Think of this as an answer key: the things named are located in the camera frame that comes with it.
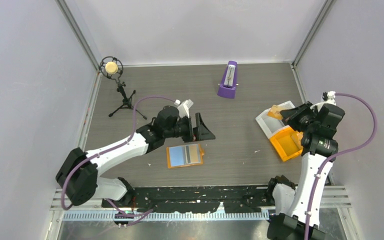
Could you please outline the orange leather card holder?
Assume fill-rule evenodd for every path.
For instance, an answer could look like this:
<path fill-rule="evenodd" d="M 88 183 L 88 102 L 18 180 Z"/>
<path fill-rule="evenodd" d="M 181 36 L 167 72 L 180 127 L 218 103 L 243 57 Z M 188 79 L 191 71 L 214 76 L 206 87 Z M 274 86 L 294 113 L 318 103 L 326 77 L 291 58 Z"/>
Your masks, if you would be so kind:
<path fill-rule="evenodd" d="M 169 169 L 203 165 L 205 155 L 199 143 L 178 145 L 166 148 Z"/>

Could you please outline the gold VIP card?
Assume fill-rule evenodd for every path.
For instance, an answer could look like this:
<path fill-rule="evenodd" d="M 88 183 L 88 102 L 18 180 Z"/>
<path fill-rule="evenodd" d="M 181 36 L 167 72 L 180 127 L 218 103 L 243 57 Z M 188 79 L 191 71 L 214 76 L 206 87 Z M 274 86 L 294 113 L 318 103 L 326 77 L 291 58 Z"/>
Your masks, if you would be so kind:
<path fill-rule="evenodd" d="M 283 116 L 281 114 L 281 111 L 285 110 L 285 108 L 283 106 L 280 106 L 280 105 L 273 105 L 268 113 L 267 113 L 267 116 L 268 117 L 271 117 L 271 118 L 274 118 L 274 119 L 277 119 L 277 120 L 282 120 L 283 119 Z"/>

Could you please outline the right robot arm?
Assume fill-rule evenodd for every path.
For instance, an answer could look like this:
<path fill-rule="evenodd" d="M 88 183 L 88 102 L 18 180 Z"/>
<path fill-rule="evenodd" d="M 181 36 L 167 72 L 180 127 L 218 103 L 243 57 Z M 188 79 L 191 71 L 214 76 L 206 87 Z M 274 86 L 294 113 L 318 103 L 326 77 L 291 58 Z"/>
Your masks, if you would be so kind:
<path fill-rule="evenodd" d="M 275 214 L 269 219 L 267 238 L 325 240 L 327 235 L 320 230 L 320 204 L 339 148 L 333 137 L 345 111 L 334 101 L 315 105 L 306 102 L 290 109 L 275 105 L 271 111 L 285 125 L 302 133 L 302 154 L 297 185 L 283 175 L 269 181 L 265 198 L 275 205 Z"/>

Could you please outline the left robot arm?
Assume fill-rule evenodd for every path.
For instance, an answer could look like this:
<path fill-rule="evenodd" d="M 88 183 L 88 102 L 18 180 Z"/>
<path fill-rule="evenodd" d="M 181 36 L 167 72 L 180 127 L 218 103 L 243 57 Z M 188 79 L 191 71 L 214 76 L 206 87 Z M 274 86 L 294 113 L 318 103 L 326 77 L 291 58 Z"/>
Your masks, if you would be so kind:
<path fill-rule="evenodd" d="M 195 120 L 196 126 L 193 126 L 188 114 L 167 105 L 150 123 L 122 140 L 95 150 L 72 149 L 55 177 L 63 190 L 62 196 L 69 199 L 71 206 L 100 198 L 128 207 L 136 196 L 132 186 L 122 177 L 109 179 L 102 174 L 162 147 L 167 138 L 181 138 L 184 143 L 216 139 L 200 113 L 196 113 Z"/>

